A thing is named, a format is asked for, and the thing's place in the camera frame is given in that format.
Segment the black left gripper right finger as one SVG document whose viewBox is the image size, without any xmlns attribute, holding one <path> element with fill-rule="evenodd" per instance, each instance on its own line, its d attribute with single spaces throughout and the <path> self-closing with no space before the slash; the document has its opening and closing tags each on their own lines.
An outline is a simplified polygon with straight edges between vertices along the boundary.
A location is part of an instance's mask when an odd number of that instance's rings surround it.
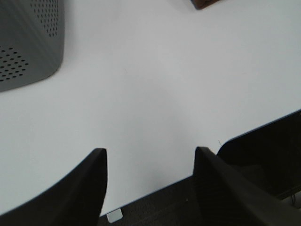
<svg viewBox="0 0 301 226">
<path fill-rule="evenodd" d="M 193 184 L 205 226 L 299 226 L 301 212 L 261 190 L 207 147 L 197 147 Z"/>
</svg>

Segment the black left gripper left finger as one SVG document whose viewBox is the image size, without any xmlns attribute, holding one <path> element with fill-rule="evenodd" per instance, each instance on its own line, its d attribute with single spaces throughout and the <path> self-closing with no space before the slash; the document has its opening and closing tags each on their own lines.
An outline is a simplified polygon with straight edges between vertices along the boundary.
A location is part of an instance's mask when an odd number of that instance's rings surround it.
<svg viewBox="0 0 301 226">
<path fill-rule="evenodd" d="M 108 183 L 107 152 L 94 149 L 64 178 L 0 216 L 2 226 L 96 226 Z"/>
</svg>

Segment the dark rounded robot base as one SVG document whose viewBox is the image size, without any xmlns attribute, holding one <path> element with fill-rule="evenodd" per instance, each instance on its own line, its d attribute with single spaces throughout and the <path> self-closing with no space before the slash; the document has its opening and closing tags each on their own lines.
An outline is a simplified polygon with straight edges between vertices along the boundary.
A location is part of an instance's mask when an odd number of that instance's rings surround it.
<svg viewBox="0 0 301 226">
<path fill-rule="evenodd" d="M 217 156 L 277 198 L 301 190 L 301 112 L 226 142 Z"/>
</svg>

